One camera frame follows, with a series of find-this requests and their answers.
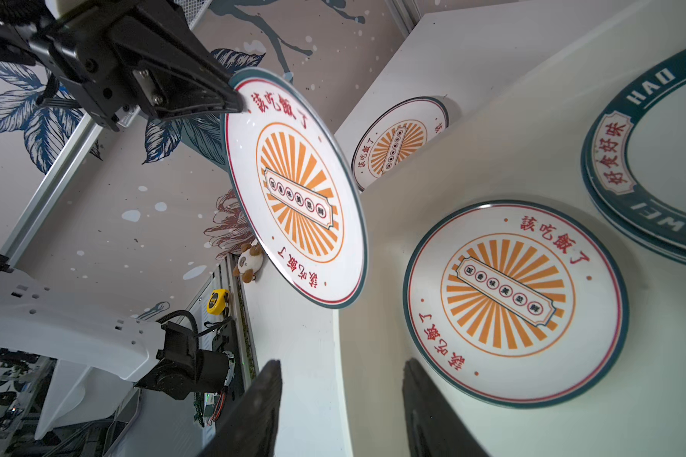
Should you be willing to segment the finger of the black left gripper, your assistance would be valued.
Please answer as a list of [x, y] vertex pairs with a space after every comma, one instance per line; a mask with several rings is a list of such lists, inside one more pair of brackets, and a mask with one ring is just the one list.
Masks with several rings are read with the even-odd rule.
[[238, 113], [244, 102], [231, 74], [188, 27], [173, 1], [120, 1], [108, 31], [136, 94], [135, 104], [161, 121]]

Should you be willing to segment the orange sunburst plate back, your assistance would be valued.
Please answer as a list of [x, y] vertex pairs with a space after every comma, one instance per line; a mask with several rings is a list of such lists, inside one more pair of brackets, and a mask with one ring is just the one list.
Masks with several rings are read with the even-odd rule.
[[383, 112], [354, 149], [351, 169], [358, 189], [364, 192], [445, 131], [449, 121], [445, 104], [430, 96], [403, 100]]

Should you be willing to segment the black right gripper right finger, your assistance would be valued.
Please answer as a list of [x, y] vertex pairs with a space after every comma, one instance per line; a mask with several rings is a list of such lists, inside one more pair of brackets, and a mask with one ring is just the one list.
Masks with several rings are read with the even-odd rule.
[[408, 360], [403, 372], [402, 393], [411, 456], [488, 456], [419, 361]]

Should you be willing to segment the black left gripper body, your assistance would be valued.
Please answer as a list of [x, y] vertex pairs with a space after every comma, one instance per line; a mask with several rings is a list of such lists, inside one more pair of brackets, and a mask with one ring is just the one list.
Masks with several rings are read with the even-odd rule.
[[120, 51], [119, 26], [142, 19], [144, 1], [0, 1], [0, 61], [41, 65], [95, 122], [113, 131], [149, 106]]

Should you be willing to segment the green rim plate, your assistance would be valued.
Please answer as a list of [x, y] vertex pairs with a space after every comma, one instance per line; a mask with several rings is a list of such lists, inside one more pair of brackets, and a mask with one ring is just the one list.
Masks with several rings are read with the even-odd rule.
[[686, 49], [649, 68], [603, 109], [584, 177], [615, 222], [686, 257]]
[[583, 159], [579, 159], [579, 165], [582, 181], [588, 194], [590, 195], [593, 205], [610, 225], [612, 225], [623, 235], [627, 236], [632, 242], [642, 246], [644, 249], [686, 266], [686, 251], [684, 251], [684, 249], [674, 247], [661, 240], [655, 240], [643, 234], [636, 228], [632, 228], [627, 223], [621, 221], [617, 214], [599, 198], [598, 193], [595, 191], [588, 176], [587, 168]]

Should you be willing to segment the orange sunburst plate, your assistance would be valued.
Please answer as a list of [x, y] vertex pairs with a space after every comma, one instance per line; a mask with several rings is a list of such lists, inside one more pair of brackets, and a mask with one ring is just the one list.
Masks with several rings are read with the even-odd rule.
[[519, 200], [468, 206], [430, 228], [408, 261], [402, 302], [434, 372], [515, 409], [590, 390], [619, 359], [629, 326], [607, 247], [570, 215]]
[[449, 121], [445, 104], [430, 96], [403, 100], [383, 112], [354, 149], [351, 169], [358, 189], [364, 192], [445, 131]]
[[335, 137], [286, 80], [259, 68], [230, 81], [244, 108], [222, 138], [239, 203], [274, 268], [310, 302], [356, 302], [369, 261], [356, 183]]

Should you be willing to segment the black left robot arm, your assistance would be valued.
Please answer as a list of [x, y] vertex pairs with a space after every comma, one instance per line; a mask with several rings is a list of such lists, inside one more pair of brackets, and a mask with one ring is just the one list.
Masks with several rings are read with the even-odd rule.
[[[243, 107], [230, 74], [173, 1], [0, 1], [0, 62], [48, 71], [37, 100], [42, 112], [84, 110], [58, 167], [76, 167], [103, 129], [117, 131], [124, 109], [171, 121]], [[196, 323], [183, 327], [173, 314], [156, 322], [127, 318], [16, 267], [62, 186], [51, 171], [0, 253], [0, 348], [57, 361], [36, 436], [82, 402], [91, 371], [176, 400], [224, 394], [234, 360], [200, 348]]]

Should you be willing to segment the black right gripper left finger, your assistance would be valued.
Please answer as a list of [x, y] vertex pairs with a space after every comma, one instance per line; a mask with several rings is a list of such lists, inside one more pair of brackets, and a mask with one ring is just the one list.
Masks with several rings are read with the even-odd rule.
[[282, 390], [281, 362], [270, 360], [197, 456], [273, 456]]

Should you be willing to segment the orange sunburst plate front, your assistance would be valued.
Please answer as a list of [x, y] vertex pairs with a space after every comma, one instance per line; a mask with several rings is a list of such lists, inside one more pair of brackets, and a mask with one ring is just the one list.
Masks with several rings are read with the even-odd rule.
[[607, 247], [570, 215], [519, 200], [468, 206], [430, 228], [408, 261], [402, 302], [434, 372], [515, 409], [590, 390], [619, 359], [629, 326]]

